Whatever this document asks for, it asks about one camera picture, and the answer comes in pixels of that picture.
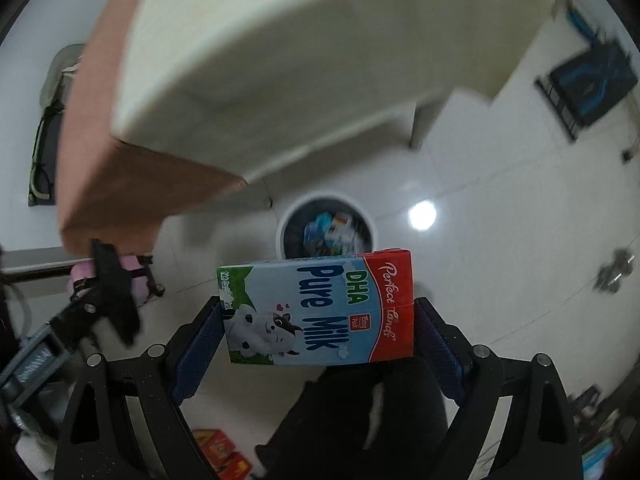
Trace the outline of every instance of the cow illustration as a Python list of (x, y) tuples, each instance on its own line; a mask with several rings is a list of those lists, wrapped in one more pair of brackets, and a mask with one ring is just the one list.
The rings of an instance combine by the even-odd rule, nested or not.
[(225, 311), (226, 343), (229, 350), (239, 351), (244, 357), (256, 354), (284, 357), (285, 354), (298, 355), (293, 350), (299, 326), (291, 323), (291, 315), (268, 312), (258, 314), (247, 304)]

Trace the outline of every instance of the screw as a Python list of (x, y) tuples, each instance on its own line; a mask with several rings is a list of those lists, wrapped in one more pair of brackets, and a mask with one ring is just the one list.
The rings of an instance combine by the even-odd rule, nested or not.
[(153, 345), (146, 351), (149, 357), (160, 357), (164, 353), (164, 345)]
[(102, 356), (100, 354), (91, 354), (89, 358), (86, 360), (86, 363), (91, 366), (97, 366), (102, 361)]
[(551, 357), (546, 354), (536, 355), (536, 361), (542, 366), (549, 366), (551, 364)]
[(474, 346), (474, 354), (476, 354), (479, 358), (485, 359), (491, 355), (491, 350), (489, 350), (484, 345), (476, 345)]

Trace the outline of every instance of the milk carton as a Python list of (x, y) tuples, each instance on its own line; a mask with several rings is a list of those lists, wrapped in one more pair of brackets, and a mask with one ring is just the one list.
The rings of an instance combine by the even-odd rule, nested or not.
[(256, 262), (218, 269), (232, 362), (347, 365), (411, 356), (411, 254)]

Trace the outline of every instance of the colorful package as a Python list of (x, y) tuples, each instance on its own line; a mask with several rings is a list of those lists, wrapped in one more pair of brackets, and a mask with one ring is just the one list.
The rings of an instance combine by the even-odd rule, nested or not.
[(347, 365), (413, 354), (409, 251), (218, 269), (232, 362)]

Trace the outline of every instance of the blue gripper pad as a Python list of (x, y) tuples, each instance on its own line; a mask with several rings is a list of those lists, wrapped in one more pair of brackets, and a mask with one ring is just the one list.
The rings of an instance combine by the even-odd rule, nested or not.
[(466, 399), (464, 368), (419, 301), (414, 323), (416, 353), (428, 362), (443, 395), (461, 406)]
[(218, 302), (196, 332), (175, 367), (174, 388), (171, 394), (178, 406), (182, 404), (184, 399), (193, 397), (196, 393), (223, 335), (225, 335), (225, 327), (222, 323), (221, 304)]

